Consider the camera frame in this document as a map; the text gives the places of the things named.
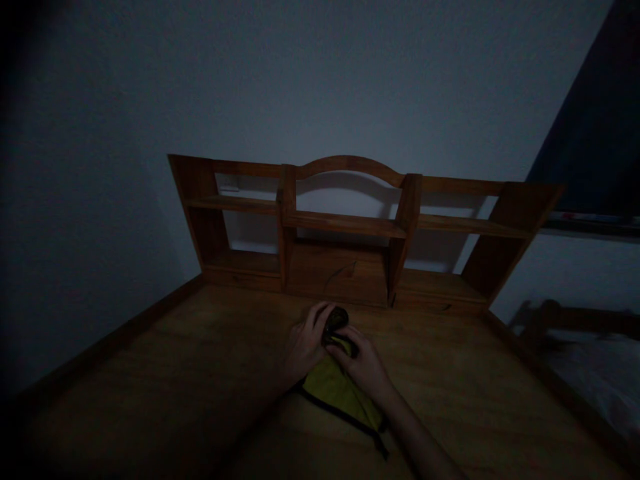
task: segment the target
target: hand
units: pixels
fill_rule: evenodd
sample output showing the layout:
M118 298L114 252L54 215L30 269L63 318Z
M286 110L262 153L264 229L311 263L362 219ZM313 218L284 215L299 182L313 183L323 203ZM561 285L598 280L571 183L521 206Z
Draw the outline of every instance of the hand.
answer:
M334 303L317 303L309 310L307 319L291 329L282 360L282 377L287 388L304 378L326 355L321 344L322 332L334 308Z
M335 345L327 345L327 351L342 365L358 387L384 409L396 390L375 347L368 338L350 325L337 332L350 338L358 346L360 353L352 359Z

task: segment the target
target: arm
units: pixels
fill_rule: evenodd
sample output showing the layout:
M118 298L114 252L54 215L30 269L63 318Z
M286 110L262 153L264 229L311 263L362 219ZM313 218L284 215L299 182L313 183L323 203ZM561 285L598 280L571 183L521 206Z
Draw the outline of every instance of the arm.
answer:
M466 479L395 389L373 344L352 326L338 333L348 336L360 348L360 353L352 359L333 345L328 345L327 351L387 416L391 429L407 449L420 476L438 480Z
M328 302L314 305L306 320L292 328L284 355L270 372L243 385L205 418L175 435L162 456L144 464L137 474L175 471L188 476L216 468L268 407L324 358L322 332L334 306Z

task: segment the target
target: yellow bag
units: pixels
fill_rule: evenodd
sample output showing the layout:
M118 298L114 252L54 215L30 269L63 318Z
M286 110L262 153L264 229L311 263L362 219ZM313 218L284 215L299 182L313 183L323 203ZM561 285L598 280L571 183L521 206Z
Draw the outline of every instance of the yellow bag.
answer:
M345 323L342 323L338 328L342 328L344 325ZM341 345L350 357L356 356L357 347L353 342L332 330L329 326L323 336L324 342ZM380 438L380 433L384 431L387 424L385 416L349 378L342 366L332 356L327 355L301 380L298 384L298 391L318 407L370 435L376 448L385 460L387 459L389 452Z

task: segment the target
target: yellow cloth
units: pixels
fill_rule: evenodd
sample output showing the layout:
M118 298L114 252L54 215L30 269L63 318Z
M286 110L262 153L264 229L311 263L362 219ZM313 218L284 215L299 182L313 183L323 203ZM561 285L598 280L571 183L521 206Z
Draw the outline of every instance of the yellow cloth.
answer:
M351 354L351 345L348 342L336 337L331 339L340 342L347 350L347 354ZM384 415L372 400L356 386L333 357L328 355L316 365L307 374L301 387L306 392L306 396L310 395L315 399L310 400L318 406L342 417L371 435L378 450L382 452L384 458L387 458L388 452L378 435L378 432L382 431L385 426Z

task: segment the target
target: left hand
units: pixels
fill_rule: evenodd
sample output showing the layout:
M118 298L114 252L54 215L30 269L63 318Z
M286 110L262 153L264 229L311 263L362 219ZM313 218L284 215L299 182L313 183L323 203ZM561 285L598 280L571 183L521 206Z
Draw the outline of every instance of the left hand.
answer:
M304 378L327 354L321 343L322 332L334 308L334 303L317 303L309 310L307 319L291 329L281 366L287 388Z

